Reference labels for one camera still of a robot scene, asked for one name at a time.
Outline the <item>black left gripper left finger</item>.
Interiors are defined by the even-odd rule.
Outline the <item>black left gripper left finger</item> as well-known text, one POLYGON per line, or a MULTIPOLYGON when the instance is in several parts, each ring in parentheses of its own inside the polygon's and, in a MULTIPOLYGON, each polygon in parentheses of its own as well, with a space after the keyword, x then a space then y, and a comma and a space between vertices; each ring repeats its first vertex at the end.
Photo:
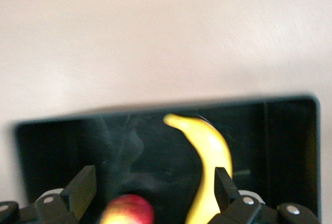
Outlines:
POLYGON ((87 165, 60 193, 45 193, 24 208, 1 202, 1 223, 79 223, 95 194, 95 166, 87 165))

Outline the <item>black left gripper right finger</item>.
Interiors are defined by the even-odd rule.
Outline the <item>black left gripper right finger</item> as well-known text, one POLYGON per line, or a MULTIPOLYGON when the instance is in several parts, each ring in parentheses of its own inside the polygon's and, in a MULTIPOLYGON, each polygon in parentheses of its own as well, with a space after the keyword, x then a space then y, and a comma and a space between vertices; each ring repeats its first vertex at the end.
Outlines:
POLYGON ((223 167, 216 167, 214 195, 220 212, 210 223, 318 223, 308 208, 295 203, 282 203, 276 209, 260 203, 249 195, 241 195, 223 167))

